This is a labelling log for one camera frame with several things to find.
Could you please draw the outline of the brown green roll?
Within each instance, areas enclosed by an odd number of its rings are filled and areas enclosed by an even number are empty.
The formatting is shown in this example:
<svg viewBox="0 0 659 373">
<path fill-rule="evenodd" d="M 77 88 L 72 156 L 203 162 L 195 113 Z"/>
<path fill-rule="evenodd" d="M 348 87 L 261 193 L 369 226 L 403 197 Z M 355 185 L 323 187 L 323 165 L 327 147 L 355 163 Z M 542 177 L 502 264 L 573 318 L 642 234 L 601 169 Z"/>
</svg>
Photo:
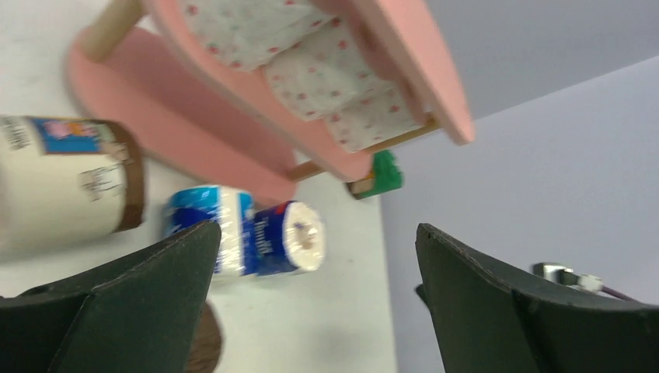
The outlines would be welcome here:
<svg viewBox="0 0 659 373">
<path fill-rule="evenodd" d="M 211 305 L 206 302 L 187 359 L 186 373 L 213 373 L 220 361 L 223 336 Z"/>
</svg>

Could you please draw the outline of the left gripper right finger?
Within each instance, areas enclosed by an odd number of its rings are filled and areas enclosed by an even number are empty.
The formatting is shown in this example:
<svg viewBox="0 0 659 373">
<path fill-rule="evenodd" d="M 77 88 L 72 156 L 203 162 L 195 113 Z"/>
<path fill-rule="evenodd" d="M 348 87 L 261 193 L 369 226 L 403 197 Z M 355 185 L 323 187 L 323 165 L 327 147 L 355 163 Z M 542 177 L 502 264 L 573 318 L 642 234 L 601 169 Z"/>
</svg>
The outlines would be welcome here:
<svg viewBox="0 0 659 373">
<path fill-rule="evenodd" d="M 427 306 L 447 372 L 656 372 L 658 307 L 571 288 L 417 227 Z"/>
</svg>

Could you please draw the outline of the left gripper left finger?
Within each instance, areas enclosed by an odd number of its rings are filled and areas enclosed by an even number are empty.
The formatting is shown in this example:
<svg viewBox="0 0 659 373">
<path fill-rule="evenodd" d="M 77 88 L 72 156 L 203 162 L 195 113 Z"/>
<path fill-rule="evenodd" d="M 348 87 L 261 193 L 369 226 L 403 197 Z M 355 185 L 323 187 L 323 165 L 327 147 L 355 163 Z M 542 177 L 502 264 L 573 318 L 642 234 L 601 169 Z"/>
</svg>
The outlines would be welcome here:
<svg viewBox="0 0 659 373">
<path fill-rule="evenodd" d="M 1 370 L 185 372 L 220 238 L 217 224 L 201 222 L 3 298 Z"/>
</svg>

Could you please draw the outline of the white dotted roll shelf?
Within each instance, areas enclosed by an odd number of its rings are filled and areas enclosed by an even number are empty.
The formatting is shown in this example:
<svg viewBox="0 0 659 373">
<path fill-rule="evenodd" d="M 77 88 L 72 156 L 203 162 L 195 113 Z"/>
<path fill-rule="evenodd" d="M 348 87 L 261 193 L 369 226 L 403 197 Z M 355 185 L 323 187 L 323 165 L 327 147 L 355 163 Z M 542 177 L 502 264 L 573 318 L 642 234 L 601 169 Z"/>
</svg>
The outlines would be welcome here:
<svg viewBox="0 0 659 373">
<path fill-rule="evenodd" d="M 332 139 L 349 153 L 422 128 L 398 89 L 360 99 L 323 120 Z"/>
</svg>

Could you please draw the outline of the pink three-tier shelf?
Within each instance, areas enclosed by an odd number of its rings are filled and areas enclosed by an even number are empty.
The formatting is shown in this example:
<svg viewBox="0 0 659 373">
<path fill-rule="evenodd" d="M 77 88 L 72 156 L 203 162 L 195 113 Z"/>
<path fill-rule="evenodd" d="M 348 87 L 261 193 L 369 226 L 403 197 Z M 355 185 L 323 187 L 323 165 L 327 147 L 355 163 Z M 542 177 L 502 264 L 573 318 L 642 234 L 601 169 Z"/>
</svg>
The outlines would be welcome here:
<svg viewBox="0 0 659 373">
<path fill-rule="evenodd" d="M 354 153 L 332 139 L 324 116 L 304 121 L 275 98 L 264 69 L 279 54 L 252 71 L 220 63 L 189 31 L 178 2 L 110 2 L 72 44 L 67 73 L 88 114 L 125 125 L 149 155 L 181 172 L 248 190 L 269 206 L 319 173 L 359 180 L 376 152 L 438 128 L 458 145 L 475 137 L 452 57 L 423 1 L 310 1 L 346 21 L 365 62 L 422 123 Z"/>
</svg>

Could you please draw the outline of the white dotted roll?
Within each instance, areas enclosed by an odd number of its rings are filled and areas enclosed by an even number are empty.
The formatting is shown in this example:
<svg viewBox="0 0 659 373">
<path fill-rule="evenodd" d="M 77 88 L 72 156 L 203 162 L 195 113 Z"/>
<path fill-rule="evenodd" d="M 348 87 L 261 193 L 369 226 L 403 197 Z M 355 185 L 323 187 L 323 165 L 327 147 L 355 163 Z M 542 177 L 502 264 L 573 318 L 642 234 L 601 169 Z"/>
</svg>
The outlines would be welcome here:
<svg viewBox="0 0 659 373">
<path fill-rule="evenodd" d="M 338 112 L 393 87 L 365 62 L 341 18 L 279 54 L 266 65 L 264 74 L 279 103 L 304 121 Z"/>
<path fill-rule="evenodd" d="M 189 31 L 220 63 L 252 71 L 328 23 L 310 1 L 179 1 Z"/>
</svg>

